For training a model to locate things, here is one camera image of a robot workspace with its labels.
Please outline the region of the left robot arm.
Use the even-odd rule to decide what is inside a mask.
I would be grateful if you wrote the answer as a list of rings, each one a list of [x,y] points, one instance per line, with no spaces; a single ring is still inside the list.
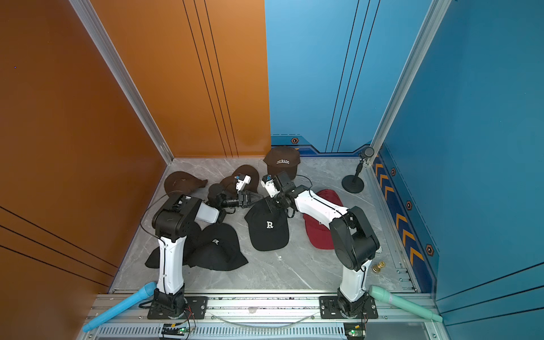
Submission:
[[[224,209],[250,208],[263,199],[241,189],[236,198],[219,192],[212,205],[177,190],[165,196],[168,199],[152,219],[160,274],[147,316],[150,320],[190,315],[183,266],[233,271],[248,264],[235,229],[223,222]]]

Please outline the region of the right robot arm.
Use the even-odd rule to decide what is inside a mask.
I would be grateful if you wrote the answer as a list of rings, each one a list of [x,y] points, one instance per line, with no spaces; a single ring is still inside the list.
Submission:
[[[365,212],[358,206],[336,205],[311,188],[295,185],[284,171],[274,177],[267,174],[261,185],[276,205],[309,215],[330,230],[335,254],[343,265],[339,309],[347,318],[360,317],[370,297],[366,280],[381,246]]]

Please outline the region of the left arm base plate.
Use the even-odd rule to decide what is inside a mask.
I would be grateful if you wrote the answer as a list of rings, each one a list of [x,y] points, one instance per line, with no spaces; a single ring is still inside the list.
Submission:
[[[188,296],[172,305],[152,301],[147,314],[149,320],[203,320],[208,308],[207,296]]]

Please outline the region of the black R cap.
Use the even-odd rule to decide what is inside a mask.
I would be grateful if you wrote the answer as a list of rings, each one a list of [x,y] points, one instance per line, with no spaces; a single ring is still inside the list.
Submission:
[[[290,239],[286,211],[272,198],[255,203],[245,215],[252,246],[260,252],[284,248]]]

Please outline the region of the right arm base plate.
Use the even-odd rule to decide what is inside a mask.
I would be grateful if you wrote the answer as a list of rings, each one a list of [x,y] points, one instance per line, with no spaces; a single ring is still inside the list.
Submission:
[[[324,320],[333,319],[378,319],[378,308],[375,300],[368,295],[363,295],[356,302],[349,302],[344,297],[320,296],[320,315]]]

